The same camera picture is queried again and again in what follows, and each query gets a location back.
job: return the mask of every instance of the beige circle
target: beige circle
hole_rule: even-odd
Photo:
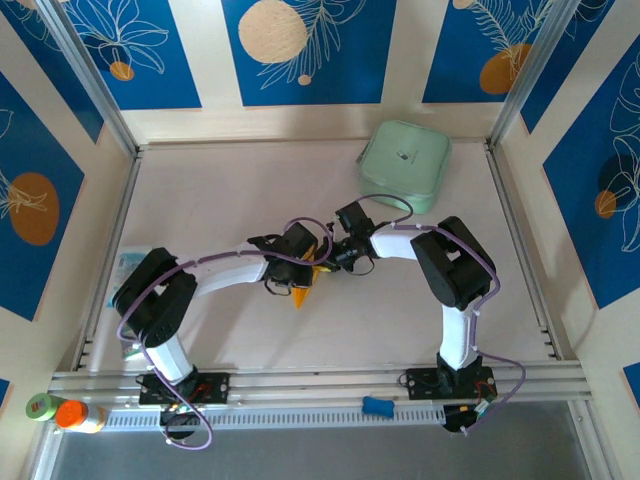
[[[298,77],[298,83],[303,87],[306,87],[307,85],[311,84],[311,77],[309,75],[300,75]]]
[[[281,0],[260,0],[240,19],[240,43],[261,63],[281,63],[307,44],[307,28],[293,7]]]
[[[453,8],[464,10],[465,8],[469,8],[473,5],[473,2],[475,2],[475,0],[453,0]]]
[[[58,1],[60,3],[64,3],[64,2],[68,2],[69,0],[58,0]],[[16,0],[16,2],[18,2],[20,5],[27,7],[30,10],[35,10],[36,8],[38,8],[36,6],[35,0]]]

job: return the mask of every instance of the cable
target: cable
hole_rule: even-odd
[[[437,232],[437,233],[439,233],[441,235],[444,235],[449,240],[451,240],[456,245],[458,245],[460,248],[462,248],[469,255],[471,255],[471,257],[476,262],[478,262],[482,266],[482,268],[484,268],[487,271],[487,273],[489,274],[489,276],[491,277],[491,279],[495,283],[495,287],[493,288],[493,290],[491,290],[484,297],[480,298],[480,300],[478,300],[472,307],[471,318],[469,320],[469,343],[471,344],[471,348],[478,355],[481,355],[481,356],[486,357],[486,358],[490,358],[491,360],[495,360],[495,361],[498,361],[498,362],[505,362],[505,363],[509,363],[511,365],[514,365],[514,366],[518,367],[521,370],[522,374],[520,375],[520,380],[518,380],[516,385],[511,389],[511,391],[509,393],[507,393],[502,398],[502,400],[500,400],[500,402],[498,402],[498,404],[495,407],[490,409],[487,412],[486,415],[481,416],[480,419],[478,421],[476,421],[476,423],[474,423],[470,427],[468,427],[466,429],[464,429],[464,428],[461,429],[462,432],[465,435],[468,435],[472,430],[477,428],[479,425],[482,425],[487,420],[487,418],[491,417],[496,412],[502,410],[502,408],[504,408],[506,403],[516,394],[516,392],[520,389],[520,387],[522,387],[522,385],[524,384],[525,380],[527,379],[527,370],[524,367],[524,365],[522,365],[520,362],[518,362],[516,360],[510,360],[510,359],[504,358],[504,357],[499,357],[497,355],[491,355],[489,353],[485,353],[485,352],[481,351],[478,348],[478,346],[476,345],[476,329],[477,329],[478,315],[479,315],[479,312],[480,312],[480,308],[482,308],[482,306],[487,301],[489,301],[491,298],[493,298],[500,291],[500,287],[501,287],[500,280],[498,279],[498,276],[497,276],[496,272],[493,270],[493,268],[491,268],[491,266],[480,255],[478,255],[478,253],[473,251],[473,249],[469,245],[464,243],[462,240],[460,240],[458,237],[456,237],[452,233],[449,233],[448,231],[446,231],[446,230],[444,230],[444,229],[442,229],[440,227],[433,227],[433,226],[429,226],[429,225],[395,225],[394,228],[397,229],[397,230],[426,230],[426,231],[434,231],[434,232]]]
[[[373,272],[376,268],[376,264],[373,261],[373,258],[371,257],[367,257],[369,259],[369,261],[371,262],[371,268],[369,270],[367,270],[366,272],[363,273],[354,273],[354,272],[350,272],[349,270],[345,269],[345,272],[347,272],[349,275],[352,275],[354,277],[366,277],[367,275],[369,275],[371,272]]]
[[[363,195],[357,198],[356,200],[354,200],[354,203],[359,202],[360,200],[365,200],[367,198],[377,198],[377,197],[390,198],[392,200],[396,200],[406,205],[407,208],[409,209],[409,213],[407,215],[405,215],[404,217],[400,217],[397,220],[394,220],[393,223],[404,222],[405,220],[409,220],[411,217],[413,217],[413,206],[411,206],[411,204],[407,202],[404,198],[398,197],[397,195],[390,195],[388,193],[370,193],[369,195]]]
[[[190,260],[188,262],[184,262],[184,263],[181,263],[181,264],[175,266],[174,268],[172,268],[171,270],[163,273],[158,278],[156,278],[153,282],[151,282],[151,284],[147,288],[145,288],[143,290],[143,292],[140,294],[140,296],[138,296],[138,298],[136,298],[133,301],[133,303],[129,306],[127,311],[122,316],[122,319],[120,320],[120,323],[118,324],[118,328],[116,330],[116,336],[120,340],[123,340],[123,341],[139,342],[140,351],[144,355],[144,357],[147,360],[147,362],[149,362],[149,365],[152,366],[153,372],[156,374],[156,376],[160,379],[160,381],[164,384],[164,386],[167,387],[167,389],[173,395],[175,395],[175,397],[178,400],[180,400],[184,405],[186,405],[187,407],[189,407],[193,411],[195,416],[198,417],[200,422],[205,426],[205,428],[207,430],[207,435],[208,435],[207,441],[205,443],[203,443],[202,445],[183,445],[181,443],[175,442],[171,438],[171,436],[169,435],[169,425],[167,425],[165,427],[165,430],[164,430],[164,436],[165,436],[165,438],[167,440],[167,443],[169,443],[170,445],[173,445],[175,447],[181,448],[183,450],[204,450],[209,445],[211,445],[211,443],[213,442],[213,427],[211,426],[211,424],[209,423],[207,418],[204,416],[204,414],[202,412],[200,412],[193,405],[193,403],[191,403],[188,399],[184,398],[180,394],[180,392],[178,392],[178,390],[173,385],[171,385],[171,382],[169,382],[169,380],[162,374],[162,372],[160,370],[158,370],[158,368],[156,367],[155,363],[151,359],[151,356],[149,355],[149,352],[147,351],[146,347],[144,346],[143,339],[140,338],[139,336],[127,337],[127,336],[122,334],[122,329],[124,328],[126,323],[129,321],[129,318],[131,318],[131,315],[133,314],[133,312],[136,311],[136,309],[142,304],[144,299],[147,298],[151,294],[151,292],[153,292],[155,290],[156,287],[158,287],[159,285],[164,283],[166,280],[171,278],[176,273],[178,273],[178,272],[180,272],[182,270],[185,270],[187,268],[196,267],[196,266],[201,265],[203,263],[213,262],[215,260],[221,260],[223,258],[230,258],[230,257],[236,257],[236,256],[239,257],[239,256],[243,256],[243,255],[271,256],[271,257],[280,258],[282,260],[287,260],[287,261],[289,261],[291,263],[295,263],[295,264],[298,264],[298,265],[308,265],[308,266],[319,265],[322,262],[324,262],[325,260],[327,260],[329,258],[329,255],[331,254],[331,250],[333,249],[333,236],[331,235],[331,232],[329,231],[329,229],[324,224],[322,224],[320,221],[315,220],[315,219],[310,218],[310,217],[299,217],[299,218],[296,218],[296,219],[292,220],[291,222],[287,223],[287,226],[290,226],[293,222],[296,222],[296,221],[309,221],[309,222],[315,223],[316,225],[320,226],[320,228],[324,232],[324,235],[327,238],[327,242],[328,242],[327,251],[321,258],[309,262],[309,261],[306,261],[306,260],[300,260],[298,258],[290,257],[288,255],[283,255],[283,254],[277,253],[277,252],[264,252],[264,251],[259,251],[259,250],[243,250],[243,251],[239,251],[239,252],[217,253],[217,254],[214,254],[214,255],[208,255],[208,256],[205,256],[205,257],[201,257],[198,260]]]

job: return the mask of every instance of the green bottle cap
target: green bottle cap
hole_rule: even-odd
[[[38,393],[31,397],[25,407],[27,417],[36,422],[45,422],[56,414],[58,407],[64,403],[65,399],[49,395],[48,393]]]

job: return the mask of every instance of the floor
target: floor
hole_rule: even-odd
[[[335,210],[359,196],[355,160],[364,146],[363,141],[245,143],[146,151],[120,248],[164,246],[175,255],[209,254],[233,250],[252,236],[280,233],[297,216],[329,222]],[[401,214],[371,200],[362,206],[375,222]],[[495,261],[503,284],[483,309],[478,345],[508,358],[546,360],[480,143],[454,144],[438,201],[415,222],[436,224],[449,215],[467,224]],[[200,368],[433,363],[441,315],[418,265],[386,259],[366,277],[321,274],[301,310],[291,298],[269,295],[261,284],[194,299],[180,337]],[[122,360],[117,322],[118,315],[105,307],[90,370],[145,367],[141,360]]]
[[[140,461],[153,458],[152,462]],[[591,478],[566,403],[509,404],[468,438],[440,426],[217,431],[202,452],[159,432],[66,433],[54,480]]]

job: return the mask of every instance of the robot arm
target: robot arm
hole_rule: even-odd
[[[422,231],[391,223],[376,226],[357,202],[336,214],[347,237],[333,242],[330,255],[320,266],[330,272],[352,271],[354,263],[363,256],[418,261],[443,312],[438,368],[427,372],[437,376],[437,388],[428,392],[430,397],[424,398],[470,398],[474,382],[480,379],[481,373],[490,376],[491,370],[482,367],[482,357],[472,348],[469,305],[489,292],[491,277],[459,242],[495,270],[487,253],[457,217],[449,217],[438,227]],[[283,235],[248,239],[236,251],[255,250],[264,255],[228,256],[200,264],[195,275],[184,271],[173,274],[162,285],[165,288],[161,293],[152,291],[144,298],[129,317],[128,324],[144,344],[158,371],[188,397],[198,386],[199,374],[188,360],[177,331],[191,299],[239,283],[264,282],[271,293],[275,292],[270,285],[308,288],[313,281],[310,265],[294,264],[269,253],[303,259],[315,252],[316,258],[320,258],[327,248],[326,238],[318,248],[315,236],[299,223],[292,224]],[[176,258],[167,250],[152,250],[114,296],[118,313],[124,316],[147,287],[176,267]]]

